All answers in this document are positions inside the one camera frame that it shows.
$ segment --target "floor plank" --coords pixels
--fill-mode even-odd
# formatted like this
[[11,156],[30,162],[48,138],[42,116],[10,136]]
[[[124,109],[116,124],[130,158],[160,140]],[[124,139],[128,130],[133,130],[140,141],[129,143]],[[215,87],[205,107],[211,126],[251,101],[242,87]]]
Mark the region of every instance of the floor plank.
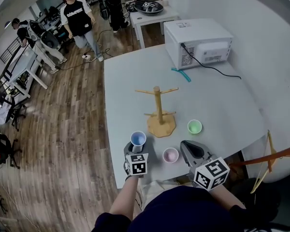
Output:
[[[110,26],[98,12],[95,17],[97,39]],[[164,43],[159,24],[143,27],[143,35],[147,47]],[[102,51],[110,48],[112,56],[140,49],[130,28],[117,34],[103,32],[99,43]],[[89,50],[71,44],[61,68],[80,65],[82,54]],[[10,167],[9,160],[0,166],[0,195],[7,217],[19,220],[11,230],[91,231],[117,195],[105,123],[103,63],[86,63],[54,75],[43,66],[39,76],[49,88],[33,83],[20,131],[10,123],[0,127],[11,141],[18,139],[23,150],[16,155],[20,170]]]

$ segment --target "green cup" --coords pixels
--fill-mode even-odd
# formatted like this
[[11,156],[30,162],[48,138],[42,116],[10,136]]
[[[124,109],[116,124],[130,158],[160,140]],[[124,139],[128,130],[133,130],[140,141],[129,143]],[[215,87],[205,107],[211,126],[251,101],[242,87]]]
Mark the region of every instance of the green cup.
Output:
[[200,133],[202,131],[201,122],[196,119],[192,119],[191,121],[189,121],[188,131],[193,135]]

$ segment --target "ceiling light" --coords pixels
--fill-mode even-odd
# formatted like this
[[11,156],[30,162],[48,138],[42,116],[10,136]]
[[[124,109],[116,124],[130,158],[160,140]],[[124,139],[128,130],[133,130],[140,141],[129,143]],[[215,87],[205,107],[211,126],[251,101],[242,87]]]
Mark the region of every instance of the ceiling light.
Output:
[[10,22],[10,21],[7,21],[7,22],[5,23],[5,25],[4,25],[4,29],[6,29],[10,24],[11,24],[11,22]]

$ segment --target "white sleeve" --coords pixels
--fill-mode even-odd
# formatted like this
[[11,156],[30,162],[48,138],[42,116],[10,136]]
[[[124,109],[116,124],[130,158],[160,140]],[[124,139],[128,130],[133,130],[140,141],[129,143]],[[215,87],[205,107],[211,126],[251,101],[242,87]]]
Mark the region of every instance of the white sleeve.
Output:
[[83,8],[86,14],[92,11],[89,4],[86,2],[86,0],[80,0],[80,1],[83,3]]
[[60,17],[61,17],[61,24],[62,25],[66,25],[66,24],[68,24],[68,19],[67,19],[67,17],[65,16],[65,14],[64,14],[64,8],[65,8],[66,6],[64,5],[61,9],[60,9]]

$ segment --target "black t-shirt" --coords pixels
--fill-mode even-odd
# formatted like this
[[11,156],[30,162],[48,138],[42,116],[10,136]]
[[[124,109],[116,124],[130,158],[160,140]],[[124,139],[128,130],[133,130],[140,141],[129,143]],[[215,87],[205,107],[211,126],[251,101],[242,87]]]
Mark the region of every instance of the black t-shirt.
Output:
[[237,205],[227,211],[204,189],[179,186],[152,200],[133,221],[101,214],[92,232],[242,232],[257,222]]
[[20,25],[17,30],[18,37],[20,38],[21,41],[23,41],[24,39],[27,39],[30,47],[33,48],[35,42],[29,36],[28,29],[27,29],[28,21],[22,21],[19,24]]
[[91,12],[86,0],[75,0],[73,4],[65,4],[61,10],[61,22],[69,24],[73,36],[82,36],[92,29],[90,17]]

